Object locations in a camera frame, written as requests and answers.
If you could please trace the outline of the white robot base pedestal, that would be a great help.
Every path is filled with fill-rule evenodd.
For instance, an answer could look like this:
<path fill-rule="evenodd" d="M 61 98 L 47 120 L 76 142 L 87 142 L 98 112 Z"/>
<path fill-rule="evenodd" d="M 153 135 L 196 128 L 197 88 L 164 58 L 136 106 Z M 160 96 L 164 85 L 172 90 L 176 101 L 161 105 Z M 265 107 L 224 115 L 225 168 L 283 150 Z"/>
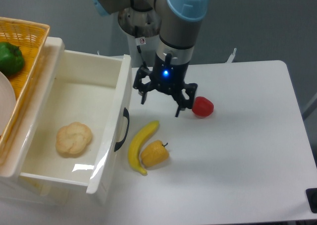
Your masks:
<path fill-rule="evenodd" d="M 153 66 L 161 24 L 157 13 L 126 8 L 118 13 L 118 24 L 127 37 L 132 66 Z"/>

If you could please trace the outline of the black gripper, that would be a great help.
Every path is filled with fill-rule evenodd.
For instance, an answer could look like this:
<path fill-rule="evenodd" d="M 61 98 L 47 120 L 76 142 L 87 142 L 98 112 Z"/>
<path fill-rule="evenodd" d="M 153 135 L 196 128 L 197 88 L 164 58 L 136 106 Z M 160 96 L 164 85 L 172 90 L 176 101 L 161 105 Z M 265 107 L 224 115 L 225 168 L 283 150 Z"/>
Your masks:
<path fill-rule="evenodd" d="M 184 78 L 187 68 L 188 63 L 173 64 L 171 53 L 167 53 L 163 59 L 156 56 L 152 70 L 146 66 L 140 66 L 136 73 L 133 88 L 139 91 L 142 97 L 141 104 L 145 103 L 148 92 L 157 90 L 172 96 L 177 102 L 178 108 L 175 117 L 178 117 L 181 111 L 191 109 L 198 85 L 196 83 L 185 83 Z"/>

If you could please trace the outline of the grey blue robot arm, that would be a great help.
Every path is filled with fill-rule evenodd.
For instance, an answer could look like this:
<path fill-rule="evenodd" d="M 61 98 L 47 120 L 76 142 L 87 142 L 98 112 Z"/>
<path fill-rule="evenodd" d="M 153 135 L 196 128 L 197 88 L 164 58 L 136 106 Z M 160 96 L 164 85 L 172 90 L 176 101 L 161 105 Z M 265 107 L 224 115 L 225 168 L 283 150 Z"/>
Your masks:
<path fill-rule="evenodd" d="M 93 0 L 100 15 L 117 13 L 130 40 L 136 67 L 133 87 L 145 101 L 157 90 L 176 101 L 179 112 L 194 104 L 196 83 L 185 83 L 209 0 Z"/>

